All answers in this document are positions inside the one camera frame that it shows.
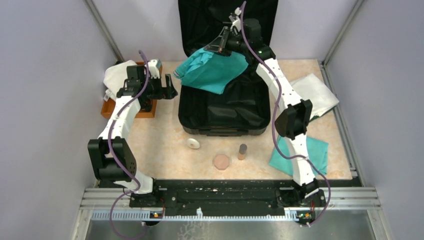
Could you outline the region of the teal shirt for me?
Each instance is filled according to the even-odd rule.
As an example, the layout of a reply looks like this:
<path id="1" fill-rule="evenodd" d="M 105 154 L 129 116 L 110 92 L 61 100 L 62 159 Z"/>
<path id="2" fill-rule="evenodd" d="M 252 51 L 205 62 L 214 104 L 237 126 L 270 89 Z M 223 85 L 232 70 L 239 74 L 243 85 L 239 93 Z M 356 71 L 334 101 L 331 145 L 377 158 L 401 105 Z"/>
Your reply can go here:
<path id="1" fill-rule="evenodd" d="M 244 55 L 222 56 L 203 48 L 196 50 L 173 72 L 183 86 L 221 95 L 226 85 L 248 68 Z"/>

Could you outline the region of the tan bottle with grey cap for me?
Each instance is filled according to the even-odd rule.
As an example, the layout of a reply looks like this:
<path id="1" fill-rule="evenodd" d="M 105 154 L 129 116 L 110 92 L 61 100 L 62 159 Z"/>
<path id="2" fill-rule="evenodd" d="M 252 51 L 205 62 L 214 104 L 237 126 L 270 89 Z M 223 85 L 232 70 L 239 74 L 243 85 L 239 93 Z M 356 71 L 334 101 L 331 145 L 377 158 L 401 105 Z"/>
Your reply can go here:
<path id="1" fill-rule="evenodd" d="M 237 159 L 244 160 L 246 158 L 248 146 L 246 144 L 241 144 L 238 149 Z"/>

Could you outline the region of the white shirt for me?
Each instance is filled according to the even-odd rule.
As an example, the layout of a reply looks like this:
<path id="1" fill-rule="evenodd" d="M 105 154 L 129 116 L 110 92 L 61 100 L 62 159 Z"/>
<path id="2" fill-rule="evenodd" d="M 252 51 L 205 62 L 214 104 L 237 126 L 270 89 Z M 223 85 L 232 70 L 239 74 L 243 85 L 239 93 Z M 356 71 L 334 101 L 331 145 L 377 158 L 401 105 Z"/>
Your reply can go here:
<path id="1" fill-rule="evenodd" d="M 312 113 L 325 112 L 339 104 L 336 95 L 315 74 L 290 82 L 293 89 L 304 99 L 312 102 Z"/>

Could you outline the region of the dark green shirt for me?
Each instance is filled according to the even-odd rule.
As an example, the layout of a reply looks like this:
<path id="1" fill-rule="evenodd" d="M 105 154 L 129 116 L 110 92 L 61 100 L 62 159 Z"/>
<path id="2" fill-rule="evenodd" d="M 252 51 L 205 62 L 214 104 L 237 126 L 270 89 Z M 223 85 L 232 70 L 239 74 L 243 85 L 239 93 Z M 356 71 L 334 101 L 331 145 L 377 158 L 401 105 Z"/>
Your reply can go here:
<path id="1" fill-rule="evenodd" d="M 314 120 L 316 120 L 316 119 L 318 119 L 318 118 L 321 118 L 321 117 L 323 117 L 323 116 L 325 116 L 326 114 L 328 114 L 328 113 L 330 113 L 330 112 L 332 112 L 333 111 L 333 109 L 331 108 L 331 109 L 329 109 L 329 110 L 327 110 L 327 111 L 322 111 L 322 112 L 315 112 L 315 113 L 312 113 L 311 114 L 311 118 L 310 118 L 310 122 L 312 122 L 312 121 L 314 121 Z"/>

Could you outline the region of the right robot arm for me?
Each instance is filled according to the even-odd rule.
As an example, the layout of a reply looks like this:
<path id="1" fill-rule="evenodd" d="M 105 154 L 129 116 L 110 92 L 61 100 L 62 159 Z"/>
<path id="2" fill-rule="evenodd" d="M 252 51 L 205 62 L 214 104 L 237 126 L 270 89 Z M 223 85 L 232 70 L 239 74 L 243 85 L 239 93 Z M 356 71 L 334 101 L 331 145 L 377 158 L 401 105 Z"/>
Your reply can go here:
<path id="1" fill-rule="evenodd" d="M 319 191 L 307 149 L 307 127 L 313 104 L 309 99 L 302 99 L 285 77 L 275 53 L 263 42 L 259 21 L 231 18 L 204 49 L 226 57 L 232 53 L 242 54 L 266 83 L 276 99 L 272 114 L 274 148 L 283 159 L 291 161 L 294 202 L 307 206 Z"/>

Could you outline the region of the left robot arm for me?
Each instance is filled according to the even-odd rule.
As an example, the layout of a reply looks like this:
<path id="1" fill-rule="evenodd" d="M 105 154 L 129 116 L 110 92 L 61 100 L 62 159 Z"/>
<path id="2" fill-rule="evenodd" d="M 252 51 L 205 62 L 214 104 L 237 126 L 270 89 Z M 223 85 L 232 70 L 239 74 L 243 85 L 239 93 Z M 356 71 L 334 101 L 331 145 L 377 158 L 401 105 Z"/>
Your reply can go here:
<path id="1" fill-rule="evenodd" d="M 162 85 L 161 70 L 162 63 L 158 59 L 144 65 L 127 66 L 127 78 L 117 92 L 106 127 L 87 144 L 96 179 L 121 185 L 141 195 L 141 200 L 149 207 L 160 202 L 161 194 L 153 188 L 153 178 L 138 170 L 127 137 L 136 115 L 146 108 L 148 101 L 171 100 L 178 95 L 170 74 L 165 76 L 166 86 Z"/>

